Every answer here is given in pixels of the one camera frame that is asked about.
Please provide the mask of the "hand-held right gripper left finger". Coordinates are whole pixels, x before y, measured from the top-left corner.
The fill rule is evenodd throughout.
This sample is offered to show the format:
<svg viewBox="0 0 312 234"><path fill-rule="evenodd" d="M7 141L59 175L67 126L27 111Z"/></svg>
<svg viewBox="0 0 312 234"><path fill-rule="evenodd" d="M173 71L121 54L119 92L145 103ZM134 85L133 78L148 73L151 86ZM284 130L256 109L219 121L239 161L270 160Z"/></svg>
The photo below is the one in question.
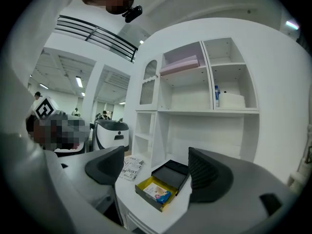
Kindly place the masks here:
<svg viewBox="0 0 312 234"><path fill-rule="evenodd" d="M104 213L115 202L115 183L124 165L124 146L60 157L64 171L78 193Z"/></svg>

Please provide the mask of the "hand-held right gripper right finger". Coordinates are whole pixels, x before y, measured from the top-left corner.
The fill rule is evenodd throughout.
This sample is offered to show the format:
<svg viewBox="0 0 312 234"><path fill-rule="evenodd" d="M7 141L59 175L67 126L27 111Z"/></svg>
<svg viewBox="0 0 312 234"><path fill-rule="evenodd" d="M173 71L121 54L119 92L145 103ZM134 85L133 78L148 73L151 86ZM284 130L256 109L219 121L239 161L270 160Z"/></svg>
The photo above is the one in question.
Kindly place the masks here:
<svg viewBox="0 0 312 234"><path fill-rule="evenodd" d="M170 234L269 234L297 200L289 187L254 163L189 148L192 192Z"/></svg>

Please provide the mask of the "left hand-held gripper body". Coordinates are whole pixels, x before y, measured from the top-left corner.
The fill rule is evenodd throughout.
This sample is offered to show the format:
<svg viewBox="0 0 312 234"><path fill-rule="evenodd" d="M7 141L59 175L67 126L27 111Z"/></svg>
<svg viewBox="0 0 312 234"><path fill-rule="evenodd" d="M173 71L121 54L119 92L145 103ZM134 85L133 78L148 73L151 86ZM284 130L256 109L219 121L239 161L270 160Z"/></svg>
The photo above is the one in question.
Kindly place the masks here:
<svg viewBox="0 0 312 234"><path fill-rule="evenodd" d="M49 96L42 97L34 108L38 119L46 119L57 111L59 111L57 103Z"/></svg>

